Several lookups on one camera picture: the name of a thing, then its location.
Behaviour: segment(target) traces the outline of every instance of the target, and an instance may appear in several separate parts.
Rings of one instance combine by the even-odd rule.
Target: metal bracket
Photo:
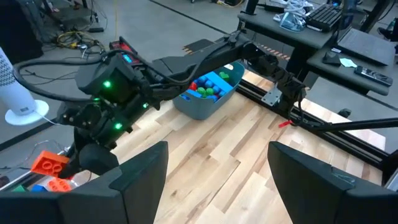
[[[272,89],[261,98],[261,101],[265,102],[269,106],[274,106],[275,104],[278,104],[281,96],[282,92],[278,90],[277,84],[275,83],[274,87],[272,87]]]

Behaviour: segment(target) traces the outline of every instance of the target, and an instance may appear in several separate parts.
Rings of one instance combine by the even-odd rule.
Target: red cable tie
[[[278,127],[279,128],[283,128],[284,126],[287,126],[287,125],[292,124],[292,123],[293,123],[293,121],[288,120],[288,121],[285,121],[285,122],[279,124]]]

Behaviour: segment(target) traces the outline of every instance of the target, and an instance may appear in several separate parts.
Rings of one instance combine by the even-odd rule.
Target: remote control
[[[355,74],[361,75],[365,78],[373,80],[374,82],[380,83],[384,86],[390,87],[392,85],[392,78],[382,75],[380,73],[374,72],[370,69],[358,66],[354,70]]]

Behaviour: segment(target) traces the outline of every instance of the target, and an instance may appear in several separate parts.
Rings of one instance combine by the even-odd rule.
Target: gray floor
[[[164,57],[167,55],[183,55],[182,46],[194,42],[198,39],[206,38],[215,40],[222,36],[221,33],[210,29],[200,23],[181,16],[171,10],[165,9],[148,0],[119,0],[118,1],[118,28],[115,26],[115,10],[113,1],[96,0],[108,16],[108,28],[106,32],[94,35],[95,38],[108,44],[109,41],[115,39],[116,36],[122,35],[139,51],[139,53],[147,58],[153,60],[155,58]],[[197,0],[195,4],[191,4],[188,0],[157,0],[172,9],[178,10],[194,19],[216,27],[225,32],[232,32],[236,29],[238,19],[236,15],[240,8],[228,8],[216,4],[211,4],[207,0]],[[391,21],[394,15],[398,14],[398,7],[394,7],[389,15],[378,23],[372,30],[372,34],[379,26],[385,27]],[[105,26],[105,20],[101,20],[101,24]],[[283,52],[287,55],[291,54],[292,48],[284,45],[277,40],[272,40],[267,37],[257,37],[257,41],[267,43],[267,46]],[[43,59],[55,59],[65,57],[79,57],[81,54],[76,50],[57,49],[46,52]],[[37,72],[40,75],[48,77],[57,77],[61,74],[72,72],[76,70],[75,67],[32,67],[29,70]],[[42,82],[43,80],[31,80],[32,82]],[[53,82],[48,85],[42,85],[48,91],[55,93],[67,94],[70,96],[84,96],[75,86],[73,80],[65,80],[62,82]],[[398,102],[395,100],[398,94],[398,82],[390,90],[387,97],[379,96],[377,94],[370,94],[375,98],[385,101],[398,107]],[[352,120],[373,119],[373,118],[388,118],[397,116],[398,113],[391,111],[383,106],[377,105],[374,102],[359,96],[349,90],[330,83],[319,78],[308,94],[308,98],[334,112],[342,108],[349,108],[353,111],[349,117]],[[50,112],[48,118],[54,118],[59,106],[59,102],[48,99],[43,99],[50,105]],[[0,103],[0,115],[4,116],[6,112],[5,106]],[[0,119],[0,128],[7,130],[2,132],[0,142],[7,141],[14,136],[17,136],[24,131],[27,131],[37,124],[25,127],[10,126]],[[387,137],[387,149],[390,151],[398,147],[398,129],[380,129],[377,132]],[[46,131],[43,131],[36,136],[33,136],[25,141],[10,147],[3,151],[0,156],[0,167],[12,167],[21,163],[31,152],[35,143],[54,139],[60,144],[69,145],[72,142],[72,128],[67,126],[54,126]]]

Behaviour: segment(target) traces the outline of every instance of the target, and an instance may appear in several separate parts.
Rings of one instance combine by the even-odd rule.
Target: keyboard
[[[329,32],[338,25],[341,18],[341,8],[323,4],[317,9],[309,12],[305,18],[307,27],[321,32]]]

